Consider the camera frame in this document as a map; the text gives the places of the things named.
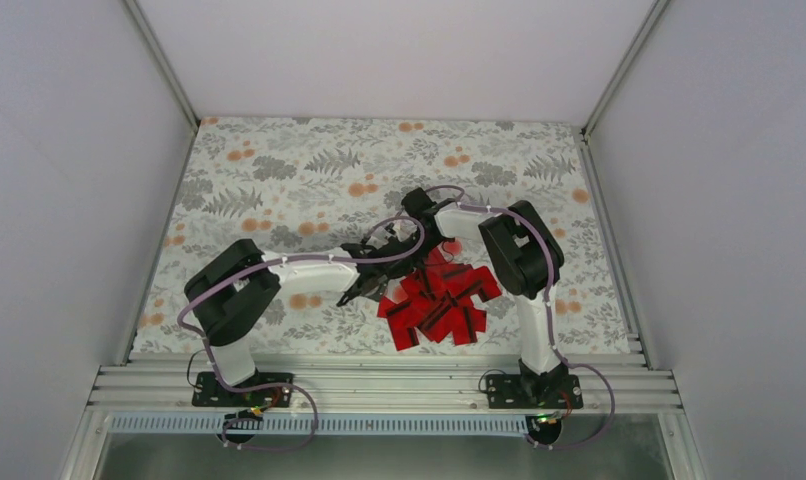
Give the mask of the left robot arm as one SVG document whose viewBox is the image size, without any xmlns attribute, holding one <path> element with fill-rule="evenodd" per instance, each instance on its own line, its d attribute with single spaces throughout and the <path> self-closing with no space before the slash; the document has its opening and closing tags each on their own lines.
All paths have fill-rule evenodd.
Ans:
<svg viewBox="0 0 806 480">
<path fill-rule="evenodd" d="M 410 273 L 433 245 L 415 233 L 381 247 L 362 242 L 319 253 L 280 254 L 241 239 L 187 281 L 189 306 L 180 315 L 192 313 L 201 327 L 217 369 L 218 392 L 231 404 L 242 405 L 255 396 L 258 382 L 248 335 L 273 301 L 331 292 L 343 306 Z"/>
</svg>

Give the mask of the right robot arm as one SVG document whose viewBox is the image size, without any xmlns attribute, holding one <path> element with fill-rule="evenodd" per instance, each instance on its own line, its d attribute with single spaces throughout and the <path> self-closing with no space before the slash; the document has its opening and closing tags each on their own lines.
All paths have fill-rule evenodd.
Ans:
<svg viewBox="0 0 806 480">
<path fill-rule="evenodd" d="M 451 337 L 472 344 L 487 314 L 475 306 L 503 294 L 516 304 L 521 330 L 520 391 L 534 407 L 557 397 L 568 368 L 556 354 L 550 290 L 564 264 L 561 247 L 535 208 L 518 201 L 506 209 L 436 202 L 422 188 L 402 208 L 425 227 L 425 252 L 406 259 L 401 297 L 384 295 L 378 316 L 388 323 L 397 350 Z"/>
</svg>

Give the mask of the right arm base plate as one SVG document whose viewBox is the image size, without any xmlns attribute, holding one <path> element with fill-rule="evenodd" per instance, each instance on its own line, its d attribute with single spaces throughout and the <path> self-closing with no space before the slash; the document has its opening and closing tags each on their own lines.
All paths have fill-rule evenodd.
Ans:
<svg viewBox="0 0 806 480">
<path fill-rule="evenodd" d="M 525 385 L 520 374 L 491 373 L 484 377 L 481 389 L 488 406 L 495 410 L 584 408 L 576 375 L 568 375 L 542 387 Z"/>
</svg>

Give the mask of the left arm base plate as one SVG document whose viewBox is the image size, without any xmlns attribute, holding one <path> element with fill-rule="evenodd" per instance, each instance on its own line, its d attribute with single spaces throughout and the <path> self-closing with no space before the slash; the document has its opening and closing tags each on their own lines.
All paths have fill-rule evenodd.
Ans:
<svg viewBox="0 0 806 480">
<path fill-rule="evenodd" d="M 269 408 L 288 407 L 291 400 L 292 373 L 257 372 L 233 390 L 225 388 L 214 372 L 200 372 L 191 398 L 194 407 Z"/>
</svg>

